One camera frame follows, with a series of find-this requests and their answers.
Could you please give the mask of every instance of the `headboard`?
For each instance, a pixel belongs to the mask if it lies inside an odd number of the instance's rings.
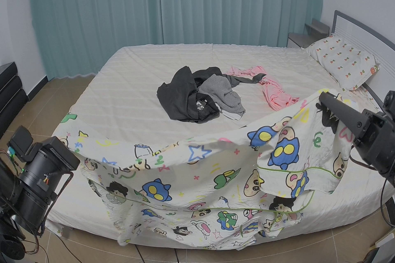
[[[388,91],[395,89],[395,44],[367,25],[338,10],[333,17],[332,33],[372,53],[380,63],[378,72],[363,86],[381,107]]]

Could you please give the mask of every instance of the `pillowcase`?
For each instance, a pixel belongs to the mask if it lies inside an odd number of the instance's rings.
[[[355,90],[378,71],[374,56],[338,35],[311,44],[306,51],[336,79],[343,91]]]

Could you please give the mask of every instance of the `mattress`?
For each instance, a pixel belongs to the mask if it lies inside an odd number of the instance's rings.
[[[234,91],[240,95],[246,109],[241,120],[232,121],[223,115],[203,124],[170,120],[156,97],[156,90],[163,82],[169,83],[174,73],[185,65],[192,72],[210,66],[226,72],[231,66],[250,68],[261,65],[293,97],[305,98],[320,88],[339,90],[336,81],[302,49],[212,44],[144,45],[117,51],[70,112],[78,114],[104,137],[132,143],[154,143],[158,148],[193,136],[240,128],[273,112],[259,84],[240,84]],[[376,111],[366,91],[351,93],[351,99],[359,104],[360,110]],[[360,160],[354,149],[352,156]],[[335,192],[326,195],[316,191],[304,211],[303,222],[285,229],[275,240],[342,226],[367,216],[380,206],[382,185],[383,178],[377,172],[349,163]],[[392,193],[393,190],[388,188],[385,200]],[[79,170],[48,219],[111,239],[118,236],[104,204]],[[135,243],[152,245],[155,244],[152,240],[156,239],[160,240],[156,244],[162,247],[187,248],[163,240],[155,233],[141,237]]]

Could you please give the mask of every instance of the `blanket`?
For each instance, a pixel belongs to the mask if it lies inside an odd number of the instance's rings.
[[[78,113],[54,135],[80,158],[120,245],[150,230],[196,248],[240,250],[299,224],[314,191],[331,194],[342,179],[353,134],[321,107],[323,91],[237,130],[162,149],[107,139]]]

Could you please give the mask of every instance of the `black garment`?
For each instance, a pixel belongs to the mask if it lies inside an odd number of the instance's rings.
[[[195,79],[195,83],[197,87],[205,82],[208,78],[210,78],[213,74],[217,76],[222,76],[222,72],[218,67],[208,67],[204,70],[198,70],[192,73],[192,77]]]
[[[198,73],[199,82],[208,75],[210,68],[194,73]],[[220,114],[213,99],[198,91],[194,76],[187,66],[178,70],[169,84],[163,83],[158,88],[156,96],[171,119],[201,123]]]
[[[253,76],[252,79],[249,78],[244,78],[244,77],[237,77],[237,76],[231,76],[229,74],[223,74],[224,77],[226,77],[229,82],[230,86],[234,88],[235,86],[239,85],[239,83],[258,83],[259,81],[262,80],[266,74],[264,73],[258,73],[257,75]]]

